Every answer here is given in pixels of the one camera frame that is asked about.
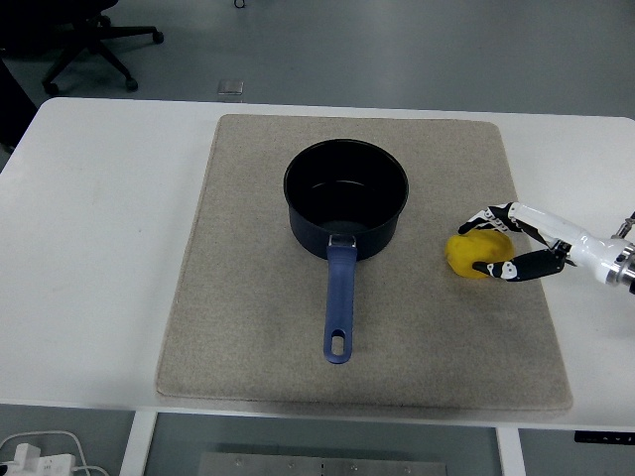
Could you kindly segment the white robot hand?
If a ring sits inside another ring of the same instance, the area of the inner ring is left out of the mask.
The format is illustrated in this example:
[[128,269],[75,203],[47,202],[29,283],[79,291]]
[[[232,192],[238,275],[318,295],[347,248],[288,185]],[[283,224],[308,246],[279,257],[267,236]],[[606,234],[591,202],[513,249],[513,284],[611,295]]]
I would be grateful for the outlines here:
[[476,229],[524,233],[545,246],[509,260],[479,260],[472,265],[481,274],[507,282],[551,276],[570,264],[587,269],[604,284],[616,286],[630,257],[624,239],[595,238],[561,217],[520,202],[490,205],[463,223],[458,233]]

